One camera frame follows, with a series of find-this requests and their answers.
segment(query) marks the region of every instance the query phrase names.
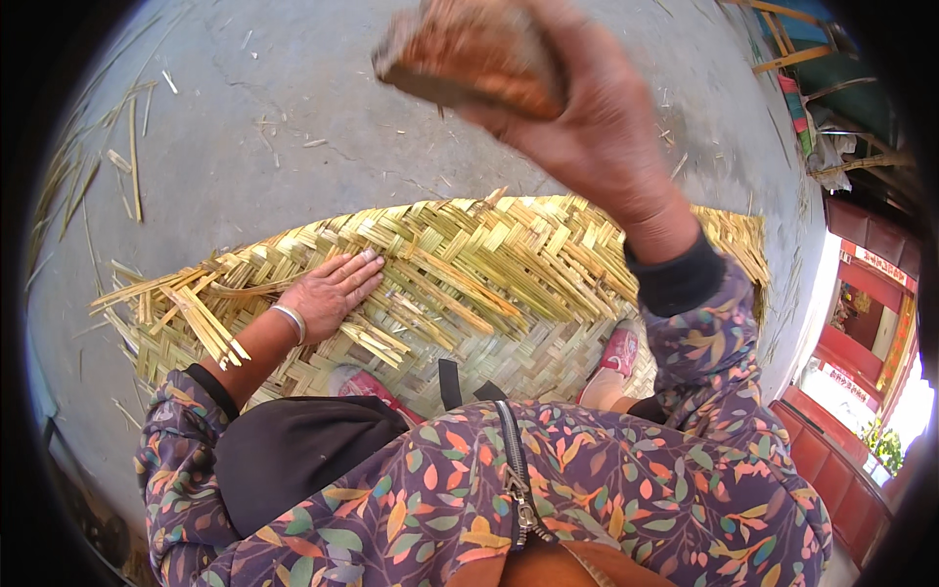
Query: purple floral jacket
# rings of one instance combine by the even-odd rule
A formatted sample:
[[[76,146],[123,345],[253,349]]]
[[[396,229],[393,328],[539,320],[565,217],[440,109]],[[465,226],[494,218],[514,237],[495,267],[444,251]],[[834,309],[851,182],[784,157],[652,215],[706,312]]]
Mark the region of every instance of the purple floral jacket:
[[[166,585],[442,585],[527,535],[620,549],[677,585],[815,585],[831,523],[761,406],[752,287],[644,312],[665,426],[563,403],[483,402],[399,437],[238,540],[213,473],[223,411],[174,371],[134,466]]]

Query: sleeve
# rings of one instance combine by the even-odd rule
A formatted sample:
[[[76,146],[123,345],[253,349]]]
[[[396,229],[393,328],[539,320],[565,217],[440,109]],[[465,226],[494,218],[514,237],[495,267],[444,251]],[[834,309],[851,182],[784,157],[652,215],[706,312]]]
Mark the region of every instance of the sleeve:
[[[133,464],[146,505],[150,564],[164,585],[192,584],[239,540],[213,471],[215,443],[228,422],[185,372],[170,372],[150,401]]]
[[[639,278],[665,425],[717,441],[762,429],[785,443],[785,431],[760,405],[753,285],[736,261],[701,234],[668,263],[641,266],[627,249],[626,264]]]

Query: red shoe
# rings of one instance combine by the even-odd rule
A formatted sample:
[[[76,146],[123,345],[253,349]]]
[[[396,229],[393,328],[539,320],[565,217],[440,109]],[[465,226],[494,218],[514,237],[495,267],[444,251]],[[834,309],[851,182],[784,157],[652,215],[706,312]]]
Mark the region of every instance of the red shoe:
[[[613,327],[607,346],[603,349],[600,363],[587,378],[587,385],[584,385],[584,388],[577,394],[575,403],[580,404],[584,391],[601,369],[612,369],[622,374],[624,378],[629,378],[633,374],[633,363],[636,362],[637,355],[639,355],[639,324],[632,318],[620,320]]]
[[[374,395],[389,408],[401,414],[408,424],[423,424],[425,419],[405,408],[371,373],[354,364],[341,364],[330,373],[327,388],[330,397]]]

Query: hand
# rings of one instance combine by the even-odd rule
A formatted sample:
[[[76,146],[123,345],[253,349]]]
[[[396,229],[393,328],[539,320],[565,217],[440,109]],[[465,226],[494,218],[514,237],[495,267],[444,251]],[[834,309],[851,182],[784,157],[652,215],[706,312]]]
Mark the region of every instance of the hand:
[[[482,104],[457,113],[605,210],[630,237],[640,261],[661,262],[687,251],[698,224],[671,184],[649,89],[620,44],[565,0],[514,1],[538,22],[566,69],[567,109],[547,122]]]
[[[338,255],[290,286],[278,303],[303,318],[306,339],[301,343],[314,345],[336,334],[343,318],[381,283],[384,276],[378,271],[384,264],[372,249]]]

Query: woven bamboo mat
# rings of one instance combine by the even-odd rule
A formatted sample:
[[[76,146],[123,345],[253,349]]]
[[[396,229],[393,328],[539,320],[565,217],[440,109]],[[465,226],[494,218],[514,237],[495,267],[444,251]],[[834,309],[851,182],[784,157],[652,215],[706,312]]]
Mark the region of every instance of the woven bamboo mat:
[[[233,339],[298,276],[365,247],[385,255],[385,279],[316,348],[296,348],[252,404],[318,395],[339,363],[368,368],[409,408],[442,413],[437,359],[459,367],[464,399],[487,380],[512,398],[572,399],[617,319],[638,317],[623,233],[574,195],[419,202],[319,221],[155,280],[114,263],[116,291],[93,302],[120,331],[137,377],[151,390],[172,369],[206,355],[247,361]],[[693,208],[719,249],[758,288],[768,271],[763,221]],[[128,317],[117,312],[125,302]],[[655,364],[644,344],[628,394],[652,392]]]

